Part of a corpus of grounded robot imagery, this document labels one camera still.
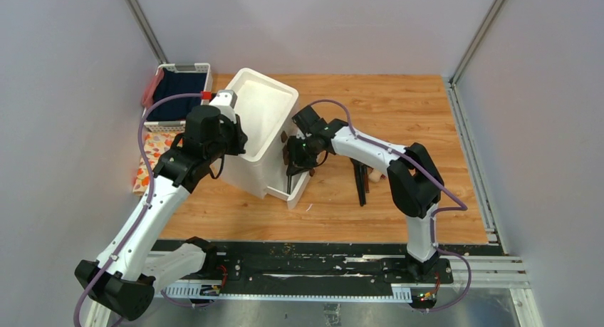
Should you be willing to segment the white drawer organizer box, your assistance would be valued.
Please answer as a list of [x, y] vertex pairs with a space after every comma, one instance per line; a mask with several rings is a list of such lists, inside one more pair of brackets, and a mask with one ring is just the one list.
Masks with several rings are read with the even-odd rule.
[[226, 89], [238, 97], [235, 112], [248, 141], [244, 155], [225, 157], [219, 179], [262, 199], [271, 180], [286, 176], [286, 142], [281, 142], [280, 135], [296, 133], [291, 118], [298, 111], [298, 91], [250, 68], [240, 69]]

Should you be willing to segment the white bottom drawer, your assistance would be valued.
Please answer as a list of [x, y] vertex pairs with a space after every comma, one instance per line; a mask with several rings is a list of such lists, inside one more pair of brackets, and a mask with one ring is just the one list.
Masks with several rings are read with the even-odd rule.
[[271, 180], [266, 187], [266, 193], [282, 200], [286, 203], [289, 210], [296, 207], [300, 201], [305, 188], [310, 180], [311, 176], [308, 172], [303, 172], [292, 177], [291, 193], [286, 193], [286, 176], [279, 176], [275, 180]]

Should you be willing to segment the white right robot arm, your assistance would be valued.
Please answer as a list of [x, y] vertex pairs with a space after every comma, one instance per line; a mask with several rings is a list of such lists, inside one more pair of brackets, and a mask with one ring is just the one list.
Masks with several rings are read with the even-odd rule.
[[287, 178], [319, 167], [321, 153], [347, 157], [386, 176], [392, 200], [406, 216], [408, 276], [420, 283], [433, 276], [439, 256], [431, 215], [444, 182], [426, 148], [419, 143], [405, 147], [379, 140], [356, 130], [350, 120], [326, 122], [311, 105], [298, 111], [292, 121], [300, 133], [288, 137], [283, 150]]

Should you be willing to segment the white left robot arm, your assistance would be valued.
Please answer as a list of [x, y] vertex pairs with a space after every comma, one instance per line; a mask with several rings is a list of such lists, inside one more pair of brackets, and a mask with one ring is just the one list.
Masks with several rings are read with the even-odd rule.
[[210, 279], [215, 274], [227, 279], [218, 264], [217, 248], [199, 237], [187, 239], [176, 250], [148, 262], [147, 255], [176, 209], [206, 176], [216, 180], [215, 162], [225, 163], [227, 155], [243, 155], [248, 140], [241, 118], [234, 111], [233, 90], [220, 90], [206, 105], [194, 107], [186, 117], [185, 131], [177, 135], [167, 152], [152, 167], [147, 154], [143, 162], [149, 184], [139, 204], [112, 242], [94, 261], [82, 260], [75, 276], [84, 288], [73, 314], [80, 326], [80, 312], [86, 298], [108, 308], [122, 320], [134, 321], [149, 308], [156, 294], [184, 276], [196, 274]]

